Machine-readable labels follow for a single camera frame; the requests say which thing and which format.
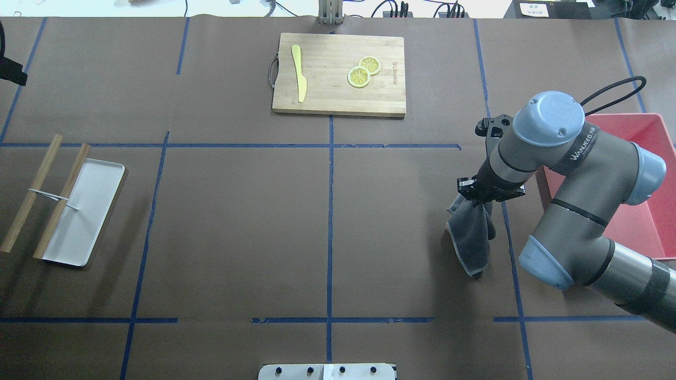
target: red plastic container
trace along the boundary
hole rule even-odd
[[[637,143],[667,163],[667,176],[662,186],[638,206],[621,205],[604,235],[649,258],[676,260],[676,151],[662,116],[598,114],[589,115],[587,121],[607,133]],[[550,201],[564,177],[547,168],[545,177]],[[545,196],[542,198],[543,203],[549,204]]]

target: lime slice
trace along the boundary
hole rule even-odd
[[[378,74],[380,72],[381,64],[380,60],[371,55],[367,55],[359,60],[359,66],[366,68],[368,73],[371,75]]]
[[[362,66],[354,66],[347,72],[347,81],[351,86],[361,89],[371,80],[371,74]]]

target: gray robot arm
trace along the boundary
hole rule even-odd
[[[458,179],[459,192],[475,203],[504,200],[542,166],[566,176],[519,264],[557,289],[582,284],[676,333],[676,272],[602,236],[620,204],[640,204],[657,190],[664,160],[586,122],[560,92],[534,96],[503,125],[477,175]]]

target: yellow knife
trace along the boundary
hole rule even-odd
[[[308,79],[303,76],[300,46],[291,46],[291,54],[293,55],[293,64],[296,67],[296,79],[298,81],[298,103],[303,103],[305,101],[305,95],[308,92]]]

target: cutting board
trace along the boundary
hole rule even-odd
[[[308,92],[298,102],[298,85],[291,46],[299,45]],[[347,81],[349,69],[372,55],[381,71],[361,89]],[[282,33],[279,73],[274,84],[272,111],[403,118],[406,115],[404,38],[342,34]]]

